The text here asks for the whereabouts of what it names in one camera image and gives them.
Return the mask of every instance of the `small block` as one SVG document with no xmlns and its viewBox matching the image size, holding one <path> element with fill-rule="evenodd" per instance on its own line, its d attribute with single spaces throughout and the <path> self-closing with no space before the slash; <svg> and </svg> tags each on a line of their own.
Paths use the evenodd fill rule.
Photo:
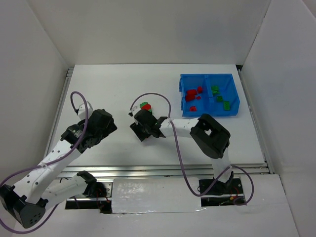
<svg viewBox="0 0 316 237">
<path fill-rule="evenodd" d="M 197 87 L 197 92 L 198 92 L 199 94 L 201 94 L 201 93 L 203 92 L 202 86 L 198 86 L 198 87 Z"/>
<path fill-rule="evenodd" d="M 224 110 L 231 110 L 231 106 L 229 104 L 229 101 L 224 101 Z"/>
<path fill-rule="evenodd" d="M 197 95 L 197 90 L 195 89 L 187 90 L 187 95 Z"/>
<path fill-rule="evenodd" d="M 195 95 L 186 95 L 185 98 L 186 98 L 186 102 L 188 102 L 188 101 L 194 100 L 196 98 L 196 96 Z"/>
<path fill-rule="evenodd" d="M 217 85 L 213 85 L 213 86 L 211 86 L 211 89 L 212 89 L 212 90 L 219 91 L 219 86 L 217 86 Z"/>
<path fill-rule="evenodd" d="M 189 110 L 193 112 L 193 111 L 196 111 L 197 108 L 196 108 L 195 106 L 191 106 L 191 107 L 189 108 Z"/>
<path fill-rule="evenodd" d="M 221 95 L 218 95 L 216 98 L 217 98 L 217 101 L 218 101 L 218 102 L 222 102 L 222 101 L 224 100 Z"/>
<path fill-rule="evenodd" d="M 152 108 L 152 106 L 150 104 L 146 104 L 144 106 L 142 106 L 143 110 L 150 110 Z"/>
<path fill-rule="evenodd" d="M 139 105 L 139 107 L 141 108 L 141 107 L 143 107 L 144 105 L 146 105 L 146 104 L 148 104 L 148 102 L 143 102 L 143 103 L 141 103 L 140 105 Z"/>
</svg>

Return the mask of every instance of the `white wall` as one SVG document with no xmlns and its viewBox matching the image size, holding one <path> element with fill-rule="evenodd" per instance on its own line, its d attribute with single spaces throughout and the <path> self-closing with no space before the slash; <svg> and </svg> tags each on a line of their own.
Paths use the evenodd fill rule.
<svg viewBox="0 0 316 237">
<path fill-rule="evenodd" d="M 316 17 L 316 0 L 303 0 L 312 14 Z"/>
<path fill-rule="evenodd" d="M 28 0 L 69 65 L 243 64 L 270 0 Z"/>
<path fill-rule="evenodd" d="M 67 68 L 56 52 L 26 1 L 0 1 L 0 179 L 44 155 Z"/>
<path fill-rule="evenodd" d="M 315 235 L 316 19 L 301 0 L 272 0 L 242 69 L 254 114 L 298 231 Z"/>
</svg>

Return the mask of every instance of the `wire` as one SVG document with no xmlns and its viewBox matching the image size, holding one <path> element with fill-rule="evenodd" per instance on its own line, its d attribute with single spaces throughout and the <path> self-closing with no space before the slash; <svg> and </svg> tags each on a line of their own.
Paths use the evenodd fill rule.
<svg viewBox="0 0 316 237">
<path fill-rule="evenodd" d="M 239 190 L 238 188 L 236 188 L 235 186 L 233 186 L 233 188 L 237 191 L 237 196 L 239 195 Z"/>
<path fill-rule="evenodd" d="M 83 130 L 82 130 L 82 134 L 80 135 L 80 138 L 77 140 L 77 142 L 73 145 L 73 147 L 66 153 L 64 154 L 62 157 L 54 160 L 54 161 L 51 161 L 51 162 L 48 162 L 46 163 L 46 165 L 52 165 L 52 164 L 55 164 L 63 159 L 65 159 L 67 156 L 69 156 L 77 147 L 78 145 L 82 142 L 83 140 L 83 137 L 84 137 L 84 134 L 87 130 L 87 126 L 88 126 L 88 119 L 89 119 L 89 114 L 88 114 L 88 104 L 87 104 L 87 101 L 85 99 L 85 97 L 78 91 L 73 91 L 71 94 L 70 94 L 70 101 L 71 101 L 71 104 L 72 104 L 72 107 L 73 109 L 75 110 L 75 112 L 77 111 L 77 109 L 75 108 L 75 105 L 74 105 L 74 101 L 73 101 L 73 96 L 77 94 L 79 95 L 82 100 L 83 100 L 83 103 L 84 103 L 84 109 L 85 109 L 85 121 L 84 121 L 84 127 L 83 127 Z M 1 183 L 0 183 L 0 187 L 2 187 L 9 179 L 11 179 L 12 177 L 18 175 L 18 174 L 21 174 L 21 173 L 24 173 L 26 171 L 31 171 L 31 170 L 35 170 L 35 169 L 40 169 L 40 168 L 43 168 L 41 167 L 40 165 L 35 165 L 35 166 L 32 166 L 32 167 L 29 167 L 29 168 L 25 168 L 25 169 L 21 169 L 15 173 L 12 173 L 10 174 L 9 176 L 7 176 Z M 53 214 L 53 212 L 56 210 L 58 205 L 54 206 L 52 211 L 50 212 L 50 214 L 47 216 L 47 218 L 40 224 L 38 225 L 37 227 L 35 227 L 34 229 L 32 230 L 29 230 L 29 231 L 16 231 L 12 228 L 10 228 L 9 226 L 7 226 L 3 221 L 2 219 L 0 218 L 0 225 L 2 225 L 3 228 L 5 228 L 7 231 L 10 231 L 14 234 L 18 234 L 18 235 L 23 235 L 23 234 L 29 234 L 29 233 L 32 233 L 36 230 L 38 230 L 40 227 L 42 227 L 47 221 L 48 219 L 50 218 L 50 216 Z"/>
<path fill-rule="evenodd" d="M 107 202 L 110 202 L 109 199 L 107 198 L 107 195 L 104 194 L 104 192 L 103 192 L 101 189 L 99 189 L 99 191 L 100 191 L 100 192 L 102 193 L 102 195 L 105 197 L 105 199 L 107 200 Z"/>
<path fill-rule="evenodd" d="M 180 147 L 179 147 L 179 142 L 178 142 L 178 137 L 177 137 L 177 132 L 176 132 L 176 129 L 175 129 L 175 126 L 174 126 L 174 123 L 173 121 L 170 119 L 171 117 L 171 104 L 170 104 L 170 101 L 163 95 L 159 94 L 159 93 L 154 93 L 154 92 L 148 92 L 148 93 L 145 93 L 145 94 L 142 94 L 140 96 L 138 96 L 132 103 L 131 107 L 130 107 L 130 112 L 132 111 L 132 108 L 134 106 L 134 104 L 136 103 L 136 101 L 145 96 L 145 95 L 157 95 L 157 96 L 160 96 L 162 98 L 164 98 L 168 105 L 169 105 L 169 112 L 168 112 L 168 118 L 169 118 L 169 122 L 172 126 L 172 130 L 173 130 L 173 134 L 174 134 L 174 141 L 175 141 L 175 144 L 176 144 L 176 149 L 177 149 L 177 154 L 178 154 L 178 158 L 179 158 L 179 162 L 180 162 L 180 166 L 181 166 L 181 171 L 182 171 L 182 174 L 183 174 L 183 178 L 189 188 L 189 190 L 191 191 L 191 193 L 196 196 L 196 197 L 201 197 L 201 196 L 204 196 L 205 194 L 208 193 L 208 191 L 215 185 L 215 183 L 218 181 L 218 179 L 227 171 L 230 169 L 230 167 L 228 166 L 227 168 L 225 168 L 215 179 L 214 181 L 210 184 L 210 186 L 202 193 L 202 194 L 197 194 L 190 186 L 190 183 L 188 181 L 188 178 L 187 178 L 187 175 L 185 173 L 185 169 L 184 169 L 184 165 L 183 165 L 183 162 L 182 162 L 182 157 L 181 157 L 181 152 L 180 152 Z M 239 166 L 236 166 L 236 165 L 232 165 L 232 167 L 234 168 L 237 168 L 237 169 L 240 169 L 243 173 L 245 173 L 249 180 L 250 180 L 250 183 L 251 183 L 251 195 L 249 197 L 249 199 L 245 202 L 245 203 L 242 203 L 242 204 L 236 204 L 236 200 L 240 199 L 240 198 L 243 198 L 243 197 L 238 197 L 238 198 L 235 198 L 233 203 L 234 205 L 246 205 L 247 203 L 249 203 L 253 197 L 253 193 L 254 193 L 254 185 L 253 185 L 253 181 L 250 177 L 250 175 L 243 169 L 243 168 L 240 168 Z"/>
<path fill-rule="evenodd" d="M 97 191 L 97 198 L 96 198 L 96 201 L 97 201 L 97 207 L 98 207 L 98 209 L 100 209 L 100 204 L 98 203 L 98 198 L 99 198 L 99 195 L 98 195 L 98 191 Z"/>
<path fill-rule="evenodd" d="M 67 180 L 68 180 L 68 178 L 61 178 L 61 179 L 59 180 L 59 183 L 61 183 L 61 181 L 62 181 L 63 179 L 67 179 Z"/>
</svg>

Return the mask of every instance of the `black bracket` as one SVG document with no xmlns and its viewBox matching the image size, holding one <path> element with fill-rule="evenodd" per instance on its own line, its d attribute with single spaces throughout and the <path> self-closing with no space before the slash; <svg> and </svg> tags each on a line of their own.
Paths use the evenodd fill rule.
<svg viewBox="0 0 316 237">
<path fill-rule="evenodd" d="M 203 114 L 193 128 L 190 135 L 197 145 L 212 159 L 222 158 L 225 149 L 229 146 L 231 134 L 211 115 Z"/>
<path fill-rule="evenodd" d="M 156 119 L 151 112 L 141 109 L 134 116 L 134 119 L 137 123 L 134 122 L 131 124 L 130 128 L 134 131 L 141 142 L 146 138 L 149 138 L 151 135 L 156 138 L 165 137 L 160 131 L 160 126 L 167 117 L 160 117 L 159 119 Z"/>
<path fill-rule="evenodd" d="M 96 198 L 97 194 L 101 197 L 107 193 L 104 185 L 101 182 L 97 182 L 97 179 L 94 178 L 94 176 L 89 172 L 81 171 L 77 174 L 77 176 L 83 178 L 87 184 L 87 187 L 85 188 L 83 193 L 83 195 L 85 195 L 86 197 Z"/>
<path fill-rule="evenodd" d="M 25 229 L 37 224 L 44 216 L 47 200 L 40 199 L 36 204 L 26 202 L 27 197 L 18 196 L 14 186 L 3 185 L 0 187 L 0 199 L 4 208 L 13 216 Z"/>
<path fill-rule="evenodd" d="M 82 120 L 78 124 L 69 126 L 61 135 L 61 140 L 66 140 L 70 144 L 74 145 L 82 134 L 84 121 L 85 120 Z M 106 138 L 115 130 L 117 130 L 117 127 L 115 126 L 114 119 L 110 113 L 103 109 L 93 111 L 88 120 L 88 126 L 84 134 L 84 138 L 78 145 L 77 150 L 80 153 L 83 153 L 86 149 L 99 144 L 102 139 Z"/>
</svg>

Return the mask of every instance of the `white floor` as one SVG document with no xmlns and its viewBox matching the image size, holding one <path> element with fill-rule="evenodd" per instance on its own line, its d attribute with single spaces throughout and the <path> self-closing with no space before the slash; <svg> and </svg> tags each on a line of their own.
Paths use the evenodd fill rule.
<svg viewBox="0 0 316 237">
<path fill-rule="evenodd" d="M 175 165 L 179 164 L 174 139 L 148 139 L 141 143 L 129 125 L 133 118 L 128 111 L 133 100 L 145 92 L 165 95 L 172 104 L 172 117 L 181 118 L 180 74 L 229 73 L 234 77 L 240 98 L 236 117 L 217 120 L 231 133 L 229 155 L 234 164 L 264 163 L 257 134 L 235 65 L 76 65 L 67 91 L 55 132 L 55 145 L 65 129 L 78 122 L 69 100 L 72 91 L 81 92 L 94 109 L 105 109 L 114 117 L 118 129 L 98 146 L 86 151 L 71 165 Z M 156 117 L 167 116 L 167 103 L 157 96 L 147 96 Z M 75 98 L 76 105 L 82 101 Z M 185 164 L 210 164 L 197 144 L 189 138 L 180 138 Z"/>
</svg>

